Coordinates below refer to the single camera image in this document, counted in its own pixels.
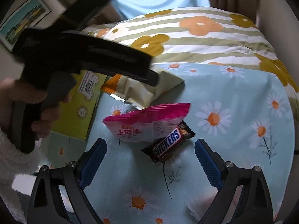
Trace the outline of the person's left hand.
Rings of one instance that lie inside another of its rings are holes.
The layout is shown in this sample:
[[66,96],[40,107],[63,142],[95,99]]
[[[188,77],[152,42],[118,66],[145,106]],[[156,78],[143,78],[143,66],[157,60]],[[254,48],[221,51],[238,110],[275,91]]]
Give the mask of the person's left hand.
[[[33,86],[12,78],[1,81],[1,129],[6,130],[10,125],[12,105],[14,102],[23,101],[29,104],[37,104],[45,100],[47,93],[36,90]],[[31,129],[39,138],[46,138],[52,125],[60,118],[60,106],[45,109],[41,119],[31,125]]]

